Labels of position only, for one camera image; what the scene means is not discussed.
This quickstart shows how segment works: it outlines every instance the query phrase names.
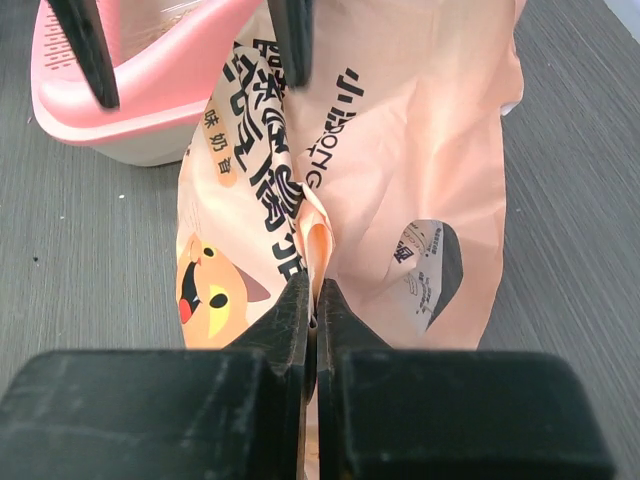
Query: black object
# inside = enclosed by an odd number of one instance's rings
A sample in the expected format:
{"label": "black object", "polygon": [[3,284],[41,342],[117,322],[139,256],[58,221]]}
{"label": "black object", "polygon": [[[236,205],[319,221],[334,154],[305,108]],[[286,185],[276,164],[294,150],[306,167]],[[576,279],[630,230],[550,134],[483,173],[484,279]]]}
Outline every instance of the black object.
{"label": "black object", "polygon": [[0,404],[0,479],[303,478],[316,375],[323,480],[613,478],[561,360],[393,350],[335,282],[317,326],[308,301],[297,274],[220,351],[36,357]]}
{"label": "black object", "polygon": [[[313,0],[268,2],[287,85],[304,87],[311,75]],[[118,87],[96,0],[49,0],[49,4],[94,96],[103,108],[118,108]]]}

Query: yellow cartoon face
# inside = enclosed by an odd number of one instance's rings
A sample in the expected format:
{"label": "yellow cartoon face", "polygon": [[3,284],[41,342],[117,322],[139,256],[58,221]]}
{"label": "yellow cartoon face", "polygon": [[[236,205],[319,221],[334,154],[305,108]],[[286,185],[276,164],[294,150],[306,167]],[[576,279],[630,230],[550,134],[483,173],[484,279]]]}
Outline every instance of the yellow cartoon face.
{"label": "yellow cartoon face", "polygon": [[222,348],[248,327],[249,302],[270,297],[257,281],[193,234],[178,259],[177,301],[188,348]]}

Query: red cartoon mouth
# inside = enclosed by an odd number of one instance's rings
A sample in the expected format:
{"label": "red cartoon mouth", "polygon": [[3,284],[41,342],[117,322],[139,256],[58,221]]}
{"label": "red cartoon mouth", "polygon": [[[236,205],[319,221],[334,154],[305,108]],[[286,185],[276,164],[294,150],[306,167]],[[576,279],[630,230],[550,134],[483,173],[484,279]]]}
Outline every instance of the red cartoon mouth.
{"label": "red cartoon mouth", "polygon": [[184,278],[182,279],[182,295],[178,308],[180,310],[180,321],[183,325],[191,319],[198,305],[202,303],[196,290],[195,271],[196,264],[192,262],[185,270]]}

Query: gray tabletop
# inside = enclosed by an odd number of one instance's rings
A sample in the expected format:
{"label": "gray tabletop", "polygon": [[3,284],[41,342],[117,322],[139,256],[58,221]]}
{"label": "gray tabletop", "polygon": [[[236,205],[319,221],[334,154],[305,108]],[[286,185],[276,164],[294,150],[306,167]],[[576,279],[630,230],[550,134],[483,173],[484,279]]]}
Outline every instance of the gray tabletop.
{"label": "gray tabletop", "polygon": [[[180,347],[179,166],[138,169],[29,122],[35,0],[0,0],[0,391],[67,347]],[[505,121],[505,275],[482,348],[555,352],[640,471],[640,46],[601,0],[531,1]]]}

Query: pink bin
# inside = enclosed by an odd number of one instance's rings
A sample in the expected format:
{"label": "pink bin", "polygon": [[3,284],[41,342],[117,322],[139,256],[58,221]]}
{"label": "pink bin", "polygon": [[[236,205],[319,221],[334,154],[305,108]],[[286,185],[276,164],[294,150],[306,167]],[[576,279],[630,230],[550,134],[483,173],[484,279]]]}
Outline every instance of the pink bin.
{"label": "pink bin", "polygon": [[123,163],[154,166],[181,160],[233,40],[260,0],[97,3],[120,110],[100,108],[42,0],[31,53],[36,120],[63,143],[87,145]]}

